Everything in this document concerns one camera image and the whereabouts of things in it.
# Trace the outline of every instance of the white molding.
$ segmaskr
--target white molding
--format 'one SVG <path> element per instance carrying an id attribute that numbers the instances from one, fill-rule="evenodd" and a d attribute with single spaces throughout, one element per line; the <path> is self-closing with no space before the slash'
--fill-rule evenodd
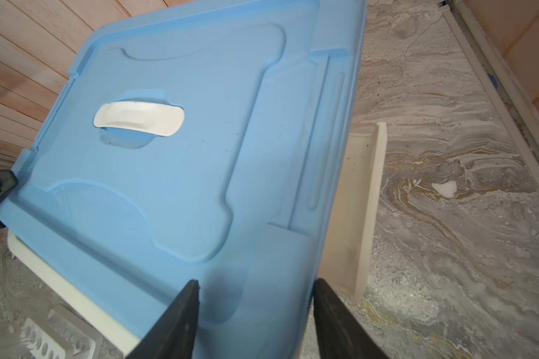
<path id="1" fill-rule="evenodd" d="M 104 335 L 108 341 L 127 356 L 140 342 L 126 327 L 112 318 L 107 312 L 98 307 L 90 298 L 66 278 L 62 277 L 54 268 L 43 261 L 36 253 L 28 248 L 11 230 L 7 237 L 8 248 L 22 261 L 36 276 L 55 291 L 78 314 L 87 320 L 97 331 Z"/>
<path id="2" fill-rule="evenodd" d="M 503 56 L 501 56 L 491 43 L 467 5 L 465 5 L 463 0 L 454 0 L 453 4 L 467 24 L 467 28 L 471 31 L 473 38 L 481 48 L 485 58 L 491 64 L 499 81 L 503 84 L 505 91 L 507 91 L 511 101 L 513 101 L 525 125 L 539 146 L 539 112 L 532 104 L 530 98 L 525 94 L 525 91 L 509 69 Z"/>
<path id="3" fill-rule="evenodd" d="M 473 70 L 475 71 L 475 74 L 479 78 L 479 81 L 481 81 L 481 84 L 483 85 L 485 92 L 489 96 L 491 103 L 497 110 L 497 113 L 501 117 L 503 124 L 505 125 L 505 127 L 507 127 L 507 130 L 509 131 L 509 135 L 511 135 L 511 138 L 515 142 L 515 146 L 517 147 L 517 150 L 521 154 L 521 157 L 523 157 L 523 160 L 525 161 L 525 164 L 529 168 L 531 175 L 533 176 L 535 182 L 539 186 L 539 163 L 535 159 L 535 155 L 533 155 L 533 152 L 529 148 L 529 145 L 527 144 L 527 142 L 525 142 L 525 139 L 523 138 L 523 135 L 521 134 L 521 132 L 519 131 L 519 128 L 515 124 L 515 121 L 511 117 L 509 110 L 507 109 L 507 107 L 505 107 L 505 103 L 501 99 L 501 96 L 499 95 L 495 87 L 493 86 L 493 83 L 491 83 L 491 80 L 489 80 L 489 76 L 487 75 L 487 72 L 485 71 L 485 69 L 483 69 L 481 62 L 479 62 L 477 55 L 473 51 L 473 48 L 467 41 L 467 38 L 463 34 L 463 31 L 461 31 L 459 24 L 453 17 L 453 14 L 451 13 L 451 9 L 449 8 L 449 5 L 444 5 L 440 7 L 439 10 L 443 14 L 443 17 L 446 19 L 447 24 L 449 25 L 449 27 L 451 28 L 453 32 L 453 35 L 455 35 L 459 45 L 461 46 L 461 49 L 465 53 L 467 60 L 471 64 L 471 67 L 473 67 Z"/>

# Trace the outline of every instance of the white plastic tray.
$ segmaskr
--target white plastic tray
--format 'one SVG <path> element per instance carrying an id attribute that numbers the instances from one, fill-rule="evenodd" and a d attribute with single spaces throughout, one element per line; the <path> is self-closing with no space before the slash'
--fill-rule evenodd
<path id="1" fill-rule="evenodd" d="M 386 124 L 372 134 L 349 134 L 329 220 L 319 276 L 359 303 L 366 289 L 375 215 L 387 145 Z M 124 353 L 140 340 L 62 277 L 12 231 L 8 248 L 84 319 Z"/>

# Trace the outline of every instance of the marble floor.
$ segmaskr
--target marble floor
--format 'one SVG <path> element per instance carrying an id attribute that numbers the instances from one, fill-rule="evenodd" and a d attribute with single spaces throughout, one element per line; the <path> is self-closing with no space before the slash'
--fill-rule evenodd
<path id="1" fill-rule="evenodd" d="M 348 306 L 394 359 L 539 358 L 539 190 L 436 3 L 369 2 L 352 131 L 385 121 L 389 139 Z M 0 335 L 60 302 L 0 247 Z M 315 337 L 310 315 L 302 358 Z"/>

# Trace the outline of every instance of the blue plastic lid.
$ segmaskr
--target blue plastic lid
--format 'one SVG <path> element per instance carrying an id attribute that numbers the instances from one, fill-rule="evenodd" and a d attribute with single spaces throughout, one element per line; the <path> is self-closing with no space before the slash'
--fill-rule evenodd
<path id="1" fill-rule="evenodd" d="M 286 358 L 305 328 L 352 114 L 361 0 L 197 0 L 80 49 L 0 220 L 142 338 L 190 279 L 194 358 Z M 179 106 L 171 136 L 93 119 Z"/>

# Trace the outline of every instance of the white baseboard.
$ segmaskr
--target white baseboard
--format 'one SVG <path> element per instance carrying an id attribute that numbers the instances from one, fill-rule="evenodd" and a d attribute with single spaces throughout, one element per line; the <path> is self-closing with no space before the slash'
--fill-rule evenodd
<path id="1" fill-rule="evenodd" d="M 493 106 L 497 110 L 497 113 L 501 117 L 503 124 L 505 125 L 505 127 L 507 127 L 507 130 L 509 131 L 511 138 L 515 142 L 515 146 L 517 147 L 517 150 L 519 151 L 519 153 L 521 154 L 521 157 L 523 157 L 523 160 L 525 161 L 525 164 L 529 168 L 529 171 L 531 172 L 533 179 L 539 186 L 539 163 L 537 162 L 535 155 L 531 151 L 531 148 L 529 148 L 529 145 L 525 141 L 523 135 L 521 134 L 521 131 L 519 131 L 519 128 L 515 124 L 515 121 L 513 117 L 511 116 L 511 114 L 509 113 L 509 110 L 505 106 L 503 99 L 501 99 L 501 96 L 497 92 L 496 88 L 493 86 L 493 83 L 489 79 L 487 72 L 481 65 L 481 62 L 477 58 L 477 55 L 473 51 L 473 48 L 467 41 L 465 34 L 463 33 L 463 31 L 461 31 L 459 24 L 457 23 L 457 21 L 453 17 L 453 14 L 451 13 L 451 9 L 449 8 L 449 5 L 444 5 L 440 7 L 440 11 L 443 13 L 443 16 L 446 19 L 447 24 L 450 26 L 453 32 L 453 35 L 455 35 L 455 38 L 457 39 L 463 52 L 467 56 L 467 60 L 471 64 L 471 67 L 473 67 L 475 74 L 479 78 L 479 81 L 483 85 L 483 88 L 485 89 L 485 92 L 489 96 L 491 103 L 493 104 Z"/>
<path id="2" fill-rule="evenodd" d="M 503 56 L 501 56 L 496 47 L 491 43 L 467 5 L 465 5 L 463 0 L 453 0 L 453 4 L 465 21 L 473 38 L 491 64 L 499 81 L 505 88 L 505 91 L 507 91 L 511 101 L 513 101 L 525 125 L 539 146 L 539 112 L 525 94 L 525 91 L 509 69 Z"/>

